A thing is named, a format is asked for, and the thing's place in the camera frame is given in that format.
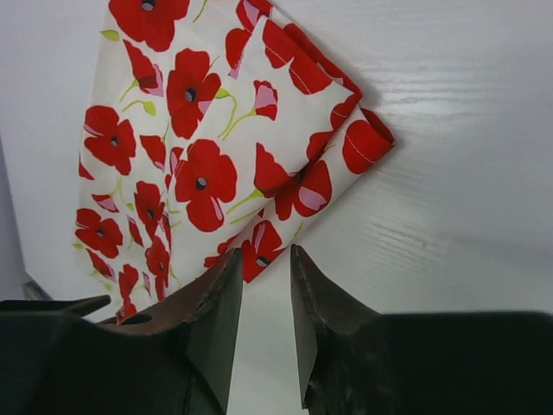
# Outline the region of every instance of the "red poppy print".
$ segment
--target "red poppy print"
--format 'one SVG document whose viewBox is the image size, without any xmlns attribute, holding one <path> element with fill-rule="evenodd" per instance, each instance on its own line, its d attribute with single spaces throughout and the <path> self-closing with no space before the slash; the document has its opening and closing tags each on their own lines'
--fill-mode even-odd
<svg viewBox="0 0 553 415">
<path fill-rule="evenodd" d="M 137 80 L 138 87 L 145 93 L 162 97 L 163 77 L 160 68 L 152 64 L 141 50 L 132 46 L 129 41 L 123 41 L 123 43 L 127 49 L 132 74 Z"/>
<path fill-rule="evenodd" d="M 392 146 L 393 142 L 383 139 L 368 122 L 359 119 L 347 127 L 342 156 L 347 168 L 355 175 L 360 175 Z"/>
<path fill-rule="evenodd" d="M 189 139 L 204 118 L 207 108 L 221 86 L 216 73 L 209 72 L 209 54 L 184 49 L 175 57 L 175 69 L 169 73 L 167 105 L 173 131 Z"/>
<path fill-rule="evenodd" d="M 156 236 L 152 246 L 146 250 L 146 265 L 155 276 L 157 299 L 165 298 L 165 290 L 169 286 L 169 253 L 165 249 L 162 240 Z"/>
<path fill-rule="evenodd" d="M 84 128 L 92 135 L 85 138 L 85 147 L 92 155 L 127 176 L 137 148 L 130 121 L 119 122 L 113 108 L 95 105 L 86 110 Z"/>
<path fill-rule="evenodd" d="M 152 163 L 161 171 L 165 170 L 165 144 L 159 136 L 140 136 L 146 154 Z"/>
<path fill-rule="evenodd" d="M 309 163 L 275 196 L 278 219 L 287 220 L 292 208 L 309 217 L 324 209 L 332 198 L 332 182 L 328 166 L 323 160 Z"/>
<path fill-rule="evenodd" d="M 119 209 L 111 195 L 92 195 L 92 198 L 96 203 L 98 203 L 98 206 L 100 206 L 101 208 L 112 212 L 113 214 L 119 212 Z"/>
<path fill-rule="evenodd" d="M 169 213 L 167 211 L 163 212 L 161 225 L 163 231 L 165 232 L 165 238 L 167 238 L 168 247 L 171 249 L 171 245 L 173 244 L 173 236 L 171 234 L 171 219 L 169 218 Z"/>
<path fill-rule="evenodd" d="M 253 184 L 264 197 L 270 199 L 277 195 L 278 190 L 289 180 L 291 176 L 286 173 L 283 166 L 275 161 L 272 154 L 262 144 L 256 144 L 256 173 Z"/>
<path fill-rule="evenodd" d="M 169 174 L 165 175 L 165 186 L 169 188 L 169 184 L 171 183 L 171 178 L 173 177 L 173 174 L 176 171 L 176 166 L 179 163 L 179 160 L 181 159 L 182 152 L 184 150 L 181 147 L 174 147 L 171 150 L 171 154 L 169 154 Z"/>
<path fill-rule="evenodd" d="M 256 115 L 262 115 L 275 121 L 277 119 L 277 90 L 268 80 L 254 80 L 253 85 L 256 88 L 256 98 L 253 104 Z"/>
<path fill-rule="evenodd" d="M 121 292 L 121 298 L 129 298 L 132 289 L 138 282 L 137 269 L 129 264 L 123 266 L 123 271 L 119 273 L 119 291 Z"/>
<path fill-rule="evenodd" d="M 175 21 L 187 15 L 190 0 L 110 0 L 110 12 L 132 40 L 156 52 L 169 48 Z"/>
<path fill-rule="evenodd" d="M 118 246 L 123 244 L 123 235 L 116 221 L 102 220 L 98 213 L 84 207 L 77 211 L 75 236 L 93 250 L 112 259 L 117 257 Z"/>
<path fill-rule="evenodd" d="M 220 243 L 219 246 L 217 246 L 217 253 L 218 255 L 215 255 L 213 257 L 207 257 L 204 259 L 204 266 L 206 268 L 210 268 L 212 265 L 215 265 L 219 262 L 220 258 L 223 256 L 223 254 L 226 252 L 228 247 L 231 245 L 232 242 L 236 239 L 238 235 L 231 236 L 229 239 L 227 239 L 225 242 Z"/>
<path fill-rule="evenodd" d="M 137 245 L 144 246 L 142 236 L 140 236 L 140 231 L 138 230 L 137 222 L 130 216 L 127 216 L 127 221 L 129 222 L 129 233 L 133 242 Z"/>
<path fill-rule="evenodd" d="M 88 172 L 87 169 L 85 169 L 85 166 L 83 166 L 83 163 L 80 161 L 79 157 L 79 177 L 82 177 L 83 179 L 87 180 L 94 180 L 94 177 Z"/>
<path fill-rule="evenodd" d="M 135 206 L 138 218 L 146 226 L 146 232 L 151 239 L 156 233 L 157 224 L 162 219 L 165 202 L 159 188 L 153 183 L 138 182 L 135 192 Z"/>
<path fill-rule="evenodd" d="M 105 277 L 115 283 L 115 272 L 113 271 L 113 268 L 106 264 L 106 262 L 101 257 L 96 255 L 90 249 L 87 249 L 86 252 L 88 252 L 88 256 L 92 261 L 92 266 L 94 267 L 94 270 L 97 271 L 102 277 Z"/>
<path fill-rule="evenodd" d="M 242 28 L 232 29 L 228 32 L 225 39 L 226 60 L 231 67 L 229 75 L 234 79 L 238 78 L 242 53 L 244 52 L 246 43 L 250 39 L 253 28 L 261 16 L 259 9 L 246 0 L 238 2 L 236 14 L 240 23 L 242 23 Z"/>
<path fill-rule="evenodd" d="M 285 247 L 280 248 L 282 244 L 283 240 L 268 220 L 254 226 L 251 240 L 242 242 L 246 283 L 250 283 L 284 251 Z"/>
<path fill-rule="evenodd" d="M 291 62 L 290 78 L 302 93 L 317 93 L 332 83 L 324 71 L 271 20 L 265 24 L 263 41 L 265 54 L 275 69 Z"/>
<path fill-rule="evenodd" d="M 130 293 L 135 285 L 137 285 L 137 282 L 137 269 L 129 264 L 125 264 L 123 271 L 119 273 L 118 280 L 119 292 L 121 293 L 121 298 L 123 298 L 123 307 L 116 314 L 118 324 L 137 313 L 137 307 L 130 300 Z"/>
<path fill-rule="evenodd" d="M 220 154 L 211 140 L 200 139 L 188 147 L 188 159 L 176 172 L 175 199 L 186 202 L 190 222 L 202 232 L 219 229 L 225 220 L 221 202 L 236 196 L 238 174 L 229 156 Z"/>
</svg>

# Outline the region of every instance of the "pink petal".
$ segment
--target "pink petal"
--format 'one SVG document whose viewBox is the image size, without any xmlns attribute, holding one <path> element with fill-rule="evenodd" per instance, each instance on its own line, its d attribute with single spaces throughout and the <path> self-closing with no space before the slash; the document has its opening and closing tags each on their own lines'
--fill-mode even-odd
<svg viewBox="0 0 553 415">
<path fill-rule="evenodd" d="M 178 158 L 176 157 L 176 154 L 171 151 L 171 174 L 175 172 L 176 164 L 179 162 Z"/>
<path fill-rule="evenodd" d="M 261 239 L 263 239 L 263 235 L 265 233 L 266 227 L 267 225 L 265 225 L 264 223 L 257 225 L 257 233 L 255 235 L 256 239 L 253 241 L 253 245 L 256 248 L 256 252 L 259 251 L 259 245 L 261 245 Z"/>
<path fill-rule="evenodd" d="M 251 23 L 251 26 L 255 26 L 257 20 L 259 19 L 259 10 L 253 6 L 247 0 L 244 2 L 245 15 L 248 17 L 248 20 Z"/>
<path fill-rule="evenodd" d="M 159 69 L 159 67 L 154 64 L 153 65 L 154 70 L 156 71 L 156 88 L 146 88 L 146 91 L 148 91 L 149 94 L 155 95 L 156 97 L 162 97 L 163 96 L 163 75 L 162 71 Z"/>
<path fill-rule="evenodd" d="M 94 130 L 92 127 L 90 127 L 89 125 L 85 124 L 85 126 L 83 128 L 85 129 L 86 132 L 88 132 L 89 134 L 92 134 L 93 136 L 99 137 L 99 136 L 102 135 L 99 132 L 97 132 L 96 130 Z"/>
<path fill-rule="evenodd" d="M 150 282 L 149 282 L 149 275 L 146 272 L 143 272 L 142 276 L 144 278 L 144 287 L 146 288 L 146 291 L 148 292 L 148 294 L 150 294 L 149 289 L 150 289 L 151 285 L 150 285 Z"/>
<path fill-rule="evenodd" d="M 228 76 L 237 80 L 238 72 L 240 71 L 240 65 L 242 65 L 242 56 L 240 56 L 240 60 L 238 61 L 236 66 L 233 69 L 231 69 L 231 72 L 228 73 Z"/>
<path fill-rule="evenodd" d="M 273 90 L 268 86 L 261 85 L 257 91 L 256 101 L 254 104 L 255 108 L 263 108 L 269 105 L 275 105 L 277 100 Z"/>
<path fill-rule="evenodd" d="M 92 198 L 98 203 L 98 205 L 105 210 L 108 210 L 114 214 L 119 212 L 118 207 L 115 205 L 115 201 L 109 195 L 92 195 Z"/>
<path fill-rule="evenodd" d="M 213 204 L 213 209 L 215 209 L 215 215 L 217 215 L 217 219 L 223 220 L 223 211 L 221 210 L 221 206 L 219 206 L 219 202 L 212 197 L 211 203 Z"/>
<path fill-rule="evenodd" d="M 310 188 L 301 187 L 300 191 L 298 192 L 298 196 L 300 202 L 304 206 L 314 211 L 319 210 L 322 205 L 327 203 L 327 200 L 322 195 L 319 195 L 317 192 L 314 192 Z"/>
<path fill-rule="evenodd" d="M 200 111 L 202 114 L 206 114 L 207 108 L 209 108 L 209 105 L 211 104 L 211 101 L 200 101 L 198 102 L 198 108 L 200 108 Z"/>
</svg>

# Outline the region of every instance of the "poppy center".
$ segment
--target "poppy center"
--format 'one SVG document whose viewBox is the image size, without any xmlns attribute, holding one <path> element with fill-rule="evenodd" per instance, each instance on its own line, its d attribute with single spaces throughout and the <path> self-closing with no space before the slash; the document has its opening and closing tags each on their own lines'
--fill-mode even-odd
<svg viewBox="0 0 553 415">
<path fill-rule="evenodd" d="M 142 10 L 152 11 L 156 6 L 156 0 L 142 0 Z"/>
<path fill-rule="evenodd" d="M 305 178 L 305 170 L 306 168 L 301 169 L 300 172 L 294 177 L 294 181 L 297 184 L 300 184 L 301 182 L 303 182 L 303 179 Z"/>
<path fill-rule="evenodd" d="M 194 102 L 194 100 L 196 99 L 196 90 L 193 89 L 193 88 L 188 88 L 185 92 L 184 92 L 184 99 L 187 101 L 187 102 Z"/>
<path fill-rule="evenodd" d="M 262 268 L 266 268 L 270 261 L 266 257 L 257 257 L 256 264 Z"/>
<path fill-rule="evenodd" d="M 198 180 L 196 180 L 196 188 L 198 190 L 203 190 L 207 186 L 207 180 L 203 177 L 199 177 Z"/>
</svg>

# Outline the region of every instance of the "fabric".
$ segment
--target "fabric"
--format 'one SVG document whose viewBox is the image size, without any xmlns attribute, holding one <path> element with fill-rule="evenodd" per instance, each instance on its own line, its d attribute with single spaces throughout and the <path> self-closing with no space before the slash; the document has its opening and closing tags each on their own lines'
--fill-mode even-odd
<svg viewBox="0 0 553 415">
<path fill-rule="evenodd" d="M 264 0 L 110 0 L 73 246 L 120 321 L 231 246 L 252 281 L 393 146 Z"/>
</svg>

